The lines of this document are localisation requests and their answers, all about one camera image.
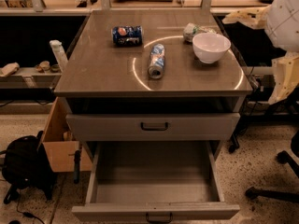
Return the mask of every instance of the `speckled floor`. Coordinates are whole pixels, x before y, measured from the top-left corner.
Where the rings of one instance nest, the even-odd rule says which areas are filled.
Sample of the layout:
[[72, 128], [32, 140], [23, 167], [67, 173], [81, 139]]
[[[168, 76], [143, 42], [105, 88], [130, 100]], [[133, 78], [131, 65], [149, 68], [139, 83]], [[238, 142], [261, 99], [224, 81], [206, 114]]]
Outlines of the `speckled floor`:
[[[0, 150], [12, 140], [43, 130], [49, 106], [15, 108], [0, 107]], [[299, 179], [288, 165], [277, 163], [277, 153], [290, 150], [291, 138], [299, 129], [299, 123], [250, 124], [246, 132], [238, 136], [240, 149], [228, 152], [226, 142], [216, 161], [218, 177], [224, 198], [228, 203], [238, 203], [241, 210], [227, 221], [190, 221], [192, 224], [296, 224], [299, 223], [299, 204], [259, 197], [249, 200], [244, 192], [256, 188], [299, 192]], [[0, 202], [0, 223], [19, 220], [22, 224], [41, 223], [38, 219], [24, 217], [20, 212], [31, 212], [44, 223], [82, 223], [71, 213], [73, 205], [83, 205], [88, 187], [89, 172], [81, 174], [80, 182], [73, 183], [72, 173], [58, 174], [51, 201], [46, 201], [40, 189], [21, 191], [18, 202]], [[7, 194], [9, 184], [0, 182], [0, 199]]]

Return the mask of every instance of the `bowl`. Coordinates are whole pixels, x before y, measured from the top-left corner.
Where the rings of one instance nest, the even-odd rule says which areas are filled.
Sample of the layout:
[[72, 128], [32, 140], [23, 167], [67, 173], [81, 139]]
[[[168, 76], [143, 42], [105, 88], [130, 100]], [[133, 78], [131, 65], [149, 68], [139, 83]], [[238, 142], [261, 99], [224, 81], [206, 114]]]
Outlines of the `bowl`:
[[231, 47], [231, 42], [224, 35], [201, 33], [192, 40], [193, 51], [202, 63], [218, 61]]

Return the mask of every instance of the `blue can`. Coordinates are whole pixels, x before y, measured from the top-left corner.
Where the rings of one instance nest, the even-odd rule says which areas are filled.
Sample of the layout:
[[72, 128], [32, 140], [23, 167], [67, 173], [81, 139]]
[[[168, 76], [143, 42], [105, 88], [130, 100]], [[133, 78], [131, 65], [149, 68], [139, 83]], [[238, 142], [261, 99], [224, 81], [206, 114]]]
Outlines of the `blue can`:
[[116, 26], [112, 28], [113, 43], [118, 46], [139, 46], [143, 40], [141, 26]]

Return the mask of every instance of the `closed drawer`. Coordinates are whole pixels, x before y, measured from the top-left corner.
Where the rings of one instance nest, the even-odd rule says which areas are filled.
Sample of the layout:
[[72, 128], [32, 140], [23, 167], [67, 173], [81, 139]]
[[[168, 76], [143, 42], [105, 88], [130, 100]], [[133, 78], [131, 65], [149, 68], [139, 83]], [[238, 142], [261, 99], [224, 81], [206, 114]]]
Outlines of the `closed drawer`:
[[239, 210], [223, 200], [206, 141], [101, 142], [81, 221], [229, 219]]
[[78, 140], [227, 140], [239, 121], [237, 113], [67, 115]]

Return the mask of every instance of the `desk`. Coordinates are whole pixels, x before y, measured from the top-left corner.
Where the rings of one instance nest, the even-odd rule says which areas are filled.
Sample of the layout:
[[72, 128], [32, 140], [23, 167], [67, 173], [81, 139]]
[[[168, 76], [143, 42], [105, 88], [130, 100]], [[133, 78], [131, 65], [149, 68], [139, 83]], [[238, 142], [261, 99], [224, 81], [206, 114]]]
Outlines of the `desk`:
[[[72, 210], [81, 221], [227, 219], [239, 210], [224, 201], [214, 161], [251, 86], [230, 50], [212, 65], [195, 59], [182, 37], [189, 22], [220, 31], [198, 8], [89, 18], [55, 90], [93, 160], [86, 203]], [[110, 30], [119, 25], [142, 25], [143, 45], [115, 47]], [[166, 67], [154, 80], [157, 43]]]

